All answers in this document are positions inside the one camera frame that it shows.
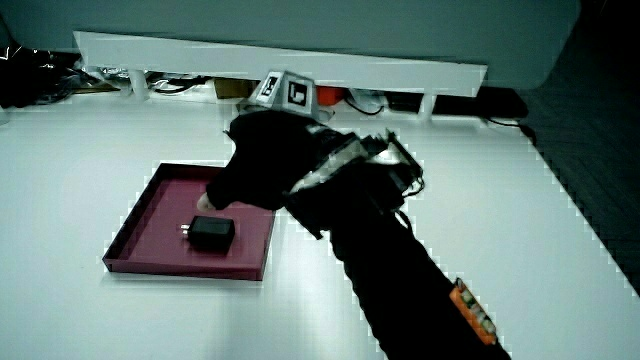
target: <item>red tray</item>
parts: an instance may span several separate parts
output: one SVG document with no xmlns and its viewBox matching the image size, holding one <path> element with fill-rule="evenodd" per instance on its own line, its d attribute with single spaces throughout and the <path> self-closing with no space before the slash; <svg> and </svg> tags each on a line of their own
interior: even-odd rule
<svg viewBox="0 0 640 360">
<path fill-rule="evenodd" d="M 111 272 L 262 280 L 275 212 L 240 202 L 213 212 L 196 203 L 222 168 L 160 164 L 102 261 Z M 193 249 L 183 224 L 196 215 L 233 219 L 227 253 Z"/>
</svg>

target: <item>black charger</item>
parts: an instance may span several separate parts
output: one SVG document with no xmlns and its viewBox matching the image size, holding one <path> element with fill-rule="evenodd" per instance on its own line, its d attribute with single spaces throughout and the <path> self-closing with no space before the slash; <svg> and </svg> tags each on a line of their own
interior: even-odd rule
<svg viewBox="0 0 640 360">
<path fill-rule="evenodd" d="M 209 251 L 229 251 L 235 236 L 232 219 L 210 216 L 194 216 L 191 224 L 182 225 L 182 230 L 194 248 Z"/>
</svg>

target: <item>white table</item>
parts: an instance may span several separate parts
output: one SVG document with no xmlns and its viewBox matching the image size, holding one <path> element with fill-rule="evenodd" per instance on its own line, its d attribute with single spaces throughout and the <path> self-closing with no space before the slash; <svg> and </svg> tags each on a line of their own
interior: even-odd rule
<svg viewBox="0 0 640 360">
<path fill-rule="evenodd" d="M 467 281 L 513 359 L 636 358 L 637 294 L 517 129 L 336 108 L 330 125 L 388 127 L 424 166 L 427 188 L 406 204 L 417 237 Z M 8 115 L 0 358 L 384 358 L 329 241 L 284 210 L 263 282 L 106 272 L 154 167 L 230 158 L 232 106 L 100 94 Z"/>
</svg>

